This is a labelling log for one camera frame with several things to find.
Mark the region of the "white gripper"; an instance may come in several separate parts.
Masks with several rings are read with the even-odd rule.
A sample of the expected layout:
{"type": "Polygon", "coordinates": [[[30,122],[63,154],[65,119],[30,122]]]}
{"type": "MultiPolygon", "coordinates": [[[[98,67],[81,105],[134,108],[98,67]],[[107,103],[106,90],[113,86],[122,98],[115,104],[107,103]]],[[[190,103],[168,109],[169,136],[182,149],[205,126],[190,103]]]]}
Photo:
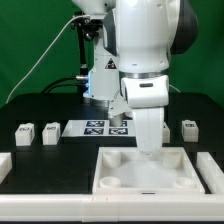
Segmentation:
{"type": "Polygon", "coordinates": [[[154,153],[162,148],[164,107],[168,105],[167,75],[146,79],[123,78],[121,90],[131,109],[137,148],[154,153]]]}

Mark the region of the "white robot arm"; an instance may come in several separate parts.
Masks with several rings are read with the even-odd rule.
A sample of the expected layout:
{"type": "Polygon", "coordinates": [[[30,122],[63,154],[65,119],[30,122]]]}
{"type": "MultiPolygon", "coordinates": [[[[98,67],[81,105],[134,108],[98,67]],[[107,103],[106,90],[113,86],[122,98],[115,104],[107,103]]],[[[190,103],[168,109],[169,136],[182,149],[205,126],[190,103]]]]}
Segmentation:
{"type": "Polygon", "coordinates": [[[132,116],[137,147],[162,148],[168,105],[170,56],[186,52],[198,35],[189,0],[72,0],[82,10],[80,25],[94,42],[87,75],[87,102],[108,108],[119,126],[132,116]]]}

